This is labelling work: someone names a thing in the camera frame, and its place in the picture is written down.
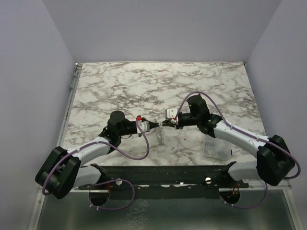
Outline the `large metal key ring band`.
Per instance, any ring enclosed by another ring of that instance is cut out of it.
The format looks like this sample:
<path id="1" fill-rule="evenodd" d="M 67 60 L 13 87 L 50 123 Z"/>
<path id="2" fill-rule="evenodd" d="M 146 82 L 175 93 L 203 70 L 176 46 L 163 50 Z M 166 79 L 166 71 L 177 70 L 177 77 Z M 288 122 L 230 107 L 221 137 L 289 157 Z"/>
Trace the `large metal key ring band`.
<path id="1" fill-rule="evenodd" d="M 158 127 L 155 128 L 155 133 L 156 133 L 156 138 L 157 138 L 159 146 L 162 146 L 164 144 L 164 138 L 163 138 L 164 132 L 159 123 L 158 123 Z"/>

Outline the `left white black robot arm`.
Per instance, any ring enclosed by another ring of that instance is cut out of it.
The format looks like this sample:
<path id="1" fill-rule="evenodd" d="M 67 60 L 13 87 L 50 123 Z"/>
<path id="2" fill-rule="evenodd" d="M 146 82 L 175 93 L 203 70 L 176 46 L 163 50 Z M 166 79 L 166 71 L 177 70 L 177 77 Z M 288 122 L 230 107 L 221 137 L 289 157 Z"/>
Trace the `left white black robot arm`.
<path id="1" fill-rule="evenodd" d="M 62 199 L 76 187 L 77 180 L 91 184 L 95 189 L 101 189 L 105 186 L 106 177 L 94 166 L 89 171 L 91 176 L 86 176 L 81 168 L 115 150 L 129 159 L 143 160 L 144 157 L 133 157 L 119 149 L 121 139 L 123 136 L 136 134 L 143 137 L 146 145 L 149 145 L 145 133 L 158 126 L 157 122 L 151 122 L 140 115 L 129 121 L 122 111 L 113 111 L 107 126 L 94 140 L 72 149 L 55 147 L 36 174 L 35 182 L 42 186 L 43 195 L 53 195 L 57 199 Z"/>

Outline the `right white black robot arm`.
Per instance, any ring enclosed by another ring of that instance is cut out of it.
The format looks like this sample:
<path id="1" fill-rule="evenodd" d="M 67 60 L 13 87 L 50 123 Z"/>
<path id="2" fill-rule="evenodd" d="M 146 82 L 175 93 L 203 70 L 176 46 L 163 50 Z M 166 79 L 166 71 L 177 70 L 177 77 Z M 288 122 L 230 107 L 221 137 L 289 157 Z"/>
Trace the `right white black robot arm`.
<path id="1" fill-rule="evenodd" d="M 210 113 L 206 101 L 200 95 L 187 98 L 187 102 L 188 113 L 182 113 L 180 108 L 166 109 L 162 125 L 174 129 L 196 126 L 201 133 L 227 141 L 254 157 L 252 161 L 233 163 L 227 172 L 221 174 L 223 186 L 232 187 L 237 181 L 253 179 L 277 186 L 280 181 L 287 179 L 295 166 L 295 160 L 281 136 L 258 135 L 230 124 L 222 115 Z"/>

